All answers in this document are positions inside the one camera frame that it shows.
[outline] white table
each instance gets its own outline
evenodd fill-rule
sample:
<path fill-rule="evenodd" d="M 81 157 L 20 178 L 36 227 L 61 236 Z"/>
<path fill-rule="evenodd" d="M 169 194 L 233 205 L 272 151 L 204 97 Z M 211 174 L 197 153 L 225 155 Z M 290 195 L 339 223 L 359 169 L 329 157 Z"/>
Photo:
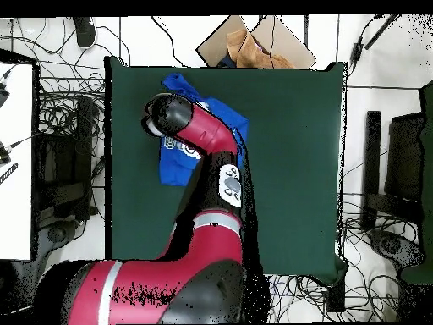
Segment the white table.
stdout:
<path fill-rule="evenodd" d="M 0 76 L 11 68 L 0 63 Z M 9 146 L 31 136 L 32 67 L 15 66 L 6 80 L 9 97 L 0 107 L 0 141 Z M 30 260 L 31 247 L 31 142 L 16 146 L 11 162 L 0 167 L 4 174 L 14 163 L 18 168 L 0 184 L 0 260 Z"/>

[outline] red robot arm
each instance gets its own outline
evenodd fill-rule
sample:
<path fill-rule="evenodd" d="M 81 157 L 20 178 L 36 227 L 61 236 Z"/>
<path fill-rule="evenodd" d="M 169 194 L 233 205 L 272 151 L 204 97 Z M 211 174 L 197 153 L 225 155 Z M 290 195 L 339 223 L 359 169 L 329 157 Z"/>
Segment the red robot arm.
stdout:
<path fill-rule="evenodd" d="M 166 250 L 149 261 L 70 262 L 39 284 L 42 322 L 64 324 L 235 323 L 243 295 L 241 181 L 231 130 L 200 106 L 160 94 L 142 127 L 202 158 L 178 209 Z M 59 303 L 44 292 L 58 290 Z"/>

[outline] blue cloth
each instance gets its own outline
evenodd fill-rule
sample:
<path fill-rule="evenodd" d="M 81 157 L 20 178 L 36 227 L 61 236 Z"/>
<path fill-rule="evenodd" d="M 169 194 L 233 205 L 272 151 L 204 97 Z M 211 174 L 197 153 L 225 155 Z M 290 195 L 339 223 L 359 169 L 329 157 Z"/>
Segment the blue cloth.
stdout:
<path fill-rule="evenodd" d="M 234 137 L 241 147 L 241 141 L 236 129 L 242 135 L 246 143 L 249 120 L 241 116 L 229 106 L 213 97 L 202 97 L 181 74 L 170 74 L 162 82 L 168 90 L 177 95 L 188 98 L 190 101 L 200 103 L 207 110 L 217 116 L 233 131 Z M 238 151 L 238 166 L 242 168 L 243 151 Z M 164 185 L 187 185 L 200 155 L 189 149 L 183 143 L 171 138 L 163 138 L 161 141 L 161 153 L 159 173 L 161 183 Z"/>

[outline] brown paper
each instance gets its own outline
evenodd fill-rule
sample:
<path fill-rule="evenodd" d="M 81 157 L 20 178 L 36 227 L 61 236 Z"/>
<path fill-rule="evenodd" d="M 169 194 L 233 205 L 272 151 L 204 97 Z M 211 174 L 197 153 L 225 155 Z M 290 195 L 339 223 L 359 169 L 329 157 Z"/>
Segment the brown paper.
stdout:
<path fill-rule="evenodd" d="M 270 56 L 263 53 L 247 30 L 227 34 L 227 49 L 237 68 L 294 69 L 294 66 L 283 56 Z"/>

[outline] dark green table surface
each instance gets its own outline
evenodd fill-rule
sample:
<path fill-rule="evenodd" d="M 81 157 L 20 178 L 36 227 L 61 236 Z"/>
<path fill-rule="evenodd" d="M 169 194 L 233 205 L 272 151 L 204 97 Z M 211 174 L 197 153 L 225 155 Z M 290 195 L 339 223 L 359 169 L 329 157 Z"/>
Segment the dark green table surface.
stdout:
<path fill-rule="evenodd" d="M 143 106 L 181 73 L 202 96 L 249 119 L 247 147 L 265 273 L 337 277 L 342 63 L 297 69 L 112 67 L 112 257 L 153 259 L 167 244 L 183 187 L 161 185 L 159 140 Z"/>

